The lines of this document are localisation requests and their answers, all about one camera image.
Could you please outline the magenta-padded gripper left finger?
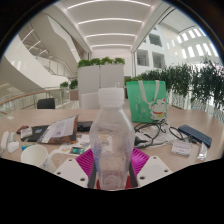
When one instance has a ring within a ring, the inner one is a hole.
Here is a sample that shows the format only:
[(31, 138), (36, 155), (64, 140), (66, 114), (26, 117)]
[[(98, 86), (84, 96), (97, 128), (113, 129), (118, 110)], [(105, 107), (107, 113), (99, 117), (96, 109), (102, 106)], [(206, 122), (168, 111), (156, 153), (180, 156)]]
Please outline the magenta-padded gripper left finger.
[(68, 158), (54, 174), (81, 187), (93, 189), (96, 168), (92, 151), (88, 149), (77, 158)]

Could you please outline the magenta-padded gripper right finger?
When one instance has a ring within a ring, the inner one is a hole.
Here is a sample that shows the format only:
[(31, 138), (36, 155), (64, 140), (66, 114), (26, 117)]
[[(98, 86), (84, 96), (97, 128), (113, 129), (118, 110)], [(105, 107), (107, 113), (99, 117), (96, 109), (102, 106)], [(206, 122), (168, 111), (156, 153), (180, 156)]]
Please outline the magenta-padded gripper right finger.
[(171, 173), (171, 169), (158, 156), (148, 156), (134, 148), (131, 155), (128, 187), (143, 187)]

